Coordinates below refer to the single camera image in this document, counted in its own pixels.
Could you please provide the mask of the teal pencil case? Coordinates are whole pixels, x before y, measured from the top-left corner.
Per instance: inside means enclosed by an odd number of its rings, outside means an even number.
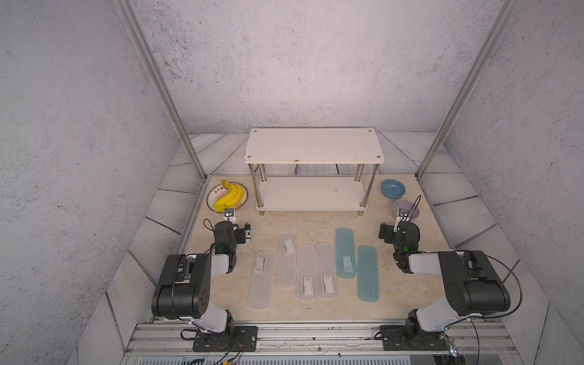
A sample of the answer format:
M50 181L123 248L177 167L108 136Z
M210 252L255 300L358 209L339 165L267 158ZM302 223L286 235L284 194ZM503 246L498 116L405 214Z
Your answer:
M350 228L335 231L335 264L339 278L352 279L357 274L354 232Z
M364 302L375 303L380 297L377 249L362 245L357 249L357 296Z

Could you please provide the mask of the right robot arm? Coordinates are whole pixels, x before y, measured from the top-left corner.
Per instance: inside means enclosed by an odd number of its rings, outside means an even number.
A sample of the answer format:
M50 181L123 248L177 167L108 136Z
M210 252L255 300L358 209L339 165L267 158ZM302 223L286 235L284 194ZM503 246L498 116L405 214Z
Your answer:
M382 223L379 238L392 245L395 264L402 272L438 276L444 288L440 299L412 310L402 327L382 326L380 334L385 341L415 350L445 348L445 330L450 325L509 310L509 292L484 252L422 252L421 231L410 221Z

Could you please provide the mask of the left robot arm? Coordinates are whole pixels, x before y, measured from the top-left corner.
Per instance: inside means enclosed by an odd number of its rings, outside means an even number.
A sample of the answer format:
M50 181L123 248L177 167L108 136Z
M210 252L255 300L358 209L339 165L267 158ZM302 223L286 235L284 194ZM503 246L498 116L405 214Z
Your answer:
M211 279L234 270L237 247L251 241L251 225L246 223L240 228L230 221L221 221L211 231L214 243L208 252L167 257L151 300L151 311L156 317L186 321L203 333L232 335L231 313L211 300Z

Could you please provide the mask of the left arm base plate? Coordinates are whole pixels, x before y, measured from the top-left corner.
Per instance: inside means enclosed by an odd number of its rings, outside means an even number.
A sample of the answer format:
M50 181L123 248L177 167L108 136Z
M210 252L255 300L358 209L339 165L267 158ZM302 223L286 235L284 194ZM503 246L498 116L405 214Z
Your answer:
M197 331L193 339L193 351L199 352L254 352L258 340L257 326L236 325L225 332Z

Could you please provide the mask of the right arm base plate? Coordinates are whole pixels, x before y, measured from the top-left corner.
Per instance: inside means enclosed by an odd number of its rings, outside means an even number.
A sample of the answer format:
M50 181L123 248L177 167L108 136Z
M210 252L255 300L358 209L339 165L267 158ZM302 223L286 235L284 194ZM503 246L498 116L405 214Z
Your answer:
M450 345L443 332L408 329L405 325L383 325L380 341L384 351L448 351Z

